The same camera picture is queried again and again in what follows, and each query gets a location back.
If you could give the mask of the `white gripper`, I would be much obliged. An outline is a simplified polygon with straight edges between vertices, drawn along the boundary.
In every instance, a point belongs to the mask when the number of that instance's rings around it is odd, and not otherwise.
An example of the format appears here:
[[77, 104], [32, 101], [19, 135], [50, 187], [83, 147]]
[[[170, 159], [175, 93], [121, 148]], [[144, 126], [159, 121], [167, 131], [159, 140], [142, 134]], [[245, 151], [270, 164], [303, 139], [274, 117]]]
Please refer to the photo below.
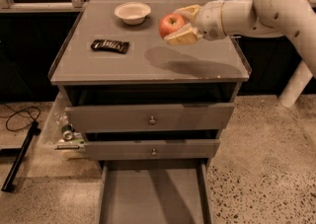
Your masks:
[[200, 5], [190, 5], [174, 11], [192, 24], [185, 24], [176, 32], [164, 37], [170, 45], [189, 45], [198, 42], [201, 38], [206, 40], [224, 39], [226, 33], [222, 25], [223, 0], [207, 2]]

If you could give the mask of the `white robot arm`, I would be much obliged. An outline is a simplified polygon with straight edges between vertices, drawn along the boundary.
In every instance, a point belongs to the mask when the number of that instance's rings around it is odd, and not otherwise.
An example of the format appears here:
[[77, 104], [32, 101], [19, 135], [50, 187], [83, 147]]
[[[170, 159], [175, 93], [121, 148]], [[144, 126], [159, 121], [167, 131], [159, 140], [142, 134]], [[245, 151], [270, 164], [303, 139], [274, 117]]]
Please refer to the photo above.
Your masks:
[[213, 0], [176, 11], [187, 22], [163, 36], [171, 45], [227, 36], [282, 37], [316, 76], [316, 13], [308, 0]]

